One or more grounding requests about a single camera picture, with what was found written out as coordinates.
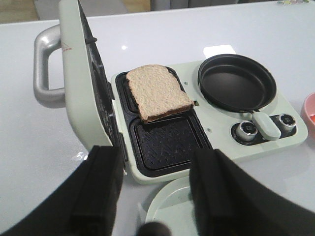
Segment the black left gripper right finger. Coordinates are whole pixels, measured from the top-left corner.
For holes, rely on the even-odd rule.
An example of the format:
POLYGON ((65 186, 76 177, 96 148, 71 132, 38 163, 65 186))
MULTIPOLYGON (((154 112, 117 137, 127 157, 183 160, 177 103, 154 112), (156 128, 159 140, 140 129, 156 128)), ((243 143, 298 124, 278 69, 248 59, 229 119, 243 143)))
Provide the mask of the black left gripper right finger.
POLYGON ((315 214, 268 189, 219 149, 198 149, 190 189, 200 236, 313 236, 315 214))

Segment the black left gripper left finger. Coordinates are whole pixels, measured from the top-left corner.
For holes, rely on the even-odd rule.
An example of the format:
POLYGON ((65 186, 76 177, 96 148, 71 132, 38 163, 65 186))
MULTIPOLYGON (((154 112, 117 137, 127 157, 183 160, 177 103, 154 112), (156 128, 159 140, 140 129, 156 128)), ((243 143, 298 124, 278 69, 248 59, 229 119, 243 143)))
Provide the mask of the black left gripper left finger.
POLYGON ((123 183, 123 152, 94 146, 88 158, 4 236, 110 236, 123 183))

